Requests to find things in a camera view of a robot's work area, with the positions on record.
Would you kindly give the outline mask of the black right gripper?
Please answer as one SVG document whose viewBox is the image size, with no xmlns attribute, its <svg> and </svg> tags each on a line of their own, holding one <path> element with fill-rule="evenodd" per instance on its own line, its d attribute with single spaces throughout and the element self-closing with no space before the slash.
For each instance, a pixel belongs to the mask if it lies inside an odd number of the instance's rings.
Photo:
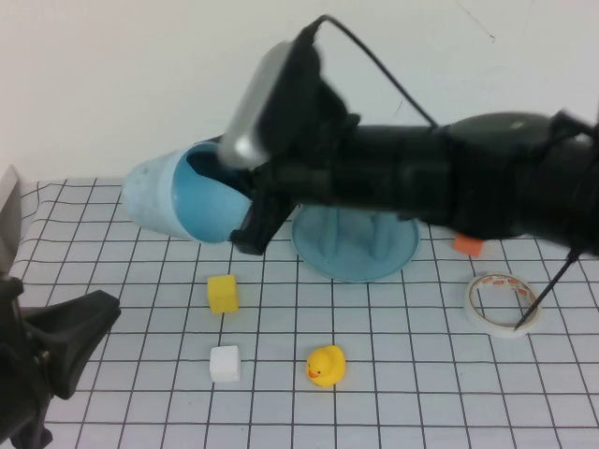
<svg viewBox="0 0 599 449">
<path fill-rule="evenodd" d="M 257 195 L 300 199 L 312 171 L 330 162 L 343 134 L 358 122 L 321 77 L 316 32 L 315 26 L 307 26 L 289 42 L 258 113 L 256 131 L 266 162 L 255 169 Z M 252 196 L 249 170 L 226 167 L 214 152 L 194 152 L 186 161 L 198 175 Z M 289 198 L 256 198 L 241 227 L 232 232 L 233 245 L 241 253 L 263 255 L 297 205 Z"/>
</svg>

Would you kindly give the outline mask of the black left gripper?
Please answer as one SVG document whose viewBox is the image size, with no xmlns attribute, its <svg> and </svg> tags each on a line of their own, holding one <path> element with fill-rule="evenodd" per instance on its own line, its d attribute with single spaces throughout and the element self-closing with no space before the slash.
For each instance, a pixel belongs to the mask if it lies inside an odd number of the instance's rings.
<svg viewBox="0 0 599 449">
<path fill-rule="evenodd" d="M 69 399 L 99 342 L 121 314 L 102 290 L 43 308 L 22 310 L 22 281 L 1 277 L 1 441 L 45 448 L 53 395 Z"/>
</svg>

